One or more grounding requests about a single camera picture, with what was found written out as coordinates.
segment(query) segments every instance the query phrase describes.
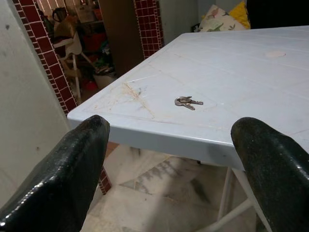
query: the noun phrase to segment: set of keys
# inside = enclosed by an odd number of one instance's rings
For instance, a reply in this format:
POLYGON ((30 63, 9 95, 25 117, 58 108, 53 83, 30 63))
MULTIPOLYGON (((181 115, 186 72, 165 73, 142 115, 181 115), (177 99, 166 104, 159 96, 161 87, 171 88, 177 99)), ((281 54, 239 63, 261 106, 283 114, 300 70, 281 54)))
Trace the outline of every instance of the set of keys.
POLYGON ((204 102, 201 101, 194 101, 190 97, 178 97, 175 99, 175 105, 176 106, 184 106, 190 110, 195 110, 195 108, 191 104, 197 104, 197 105, 203 105, 204 102))

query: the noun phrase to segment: white plastic table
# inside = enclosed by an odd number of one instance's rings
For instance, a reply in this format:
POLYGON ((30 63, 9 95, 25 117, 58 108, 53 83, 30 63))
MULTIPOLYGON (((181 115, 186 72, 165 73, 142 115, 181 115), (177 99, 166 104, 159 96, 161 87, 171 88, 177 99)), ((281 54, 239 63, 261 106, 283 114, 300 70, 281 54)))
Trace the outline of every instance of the white plastic table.
POLYGON ((72 110, 110 140, 243 170, 230 137, 251 116, 309 151, 309 27, 183 34, 72 110), (175 106, 179 96, 204 105, 175 106))

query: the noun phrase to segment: pillow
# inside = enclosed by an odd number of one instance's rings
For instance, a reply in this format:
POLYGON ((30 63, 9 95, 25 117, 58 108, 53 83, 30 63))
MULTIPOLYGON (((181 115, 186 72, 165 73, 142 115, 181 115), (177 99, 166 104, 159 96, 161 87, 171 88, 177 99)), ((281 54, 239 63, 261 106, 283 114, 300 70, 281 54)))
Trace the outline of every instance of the pillow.
POLYGON ((236 19, 229 16, 226 11, 220 9, 216 5, 212 5, 200 23, 199 30, 201 32, 245 30, 245 27, 236 19))
POLYGON ((250 29, 245 1, 235 6, 235 8, 229 12, 229 15, 240 22, 246 29, 250 29))

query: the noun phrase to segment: tiled pillar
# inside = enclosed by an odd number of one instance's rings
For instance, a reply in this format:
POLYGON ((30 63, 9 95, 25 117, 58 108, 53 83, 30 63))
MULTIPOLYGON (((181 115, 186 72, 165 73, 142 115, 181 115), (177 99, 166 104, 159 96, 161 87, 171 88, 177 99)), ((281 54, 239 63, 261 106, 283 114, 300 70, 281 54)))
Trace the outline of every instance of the tiled pillar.
MULTIPOLYGON (((47 36, 46 28, 39 16, 38 6, 35 0, 13 0, 13 3, 32 41, 34 50, 39 56, 42 66, 46 71, 48 80, 54 89, 63 112, 67 114, 76 107, 76 101, 72 95, 55 50, 47 36)), ((104 167, 100 175, 99 186, 103 194, 106 194, 111 188, 111 183, 104 167)))
POLYGON ((134 0, 144 58, 164 46, 159 0, 134 0))

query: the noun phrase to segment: dirty floor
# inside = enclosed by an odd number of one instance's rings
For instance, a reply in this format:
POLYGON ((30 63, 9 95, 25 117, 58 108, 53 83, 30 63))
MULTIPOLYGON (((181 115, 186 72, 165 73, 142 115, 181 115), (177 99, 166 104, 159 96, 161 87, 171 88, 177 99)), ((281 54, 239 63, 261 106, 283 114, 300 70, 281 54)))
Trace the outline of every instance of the dirty floor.
MULTIPOLYGON (((118 146, 104 162, 112 189, 94 199, 83 232, 194 232, 216 221, 226 168, 118 146)), ((246 199, 233 179, 227 211, 246 199)), ((250 208, 219 232, 255 232, 250 208)))

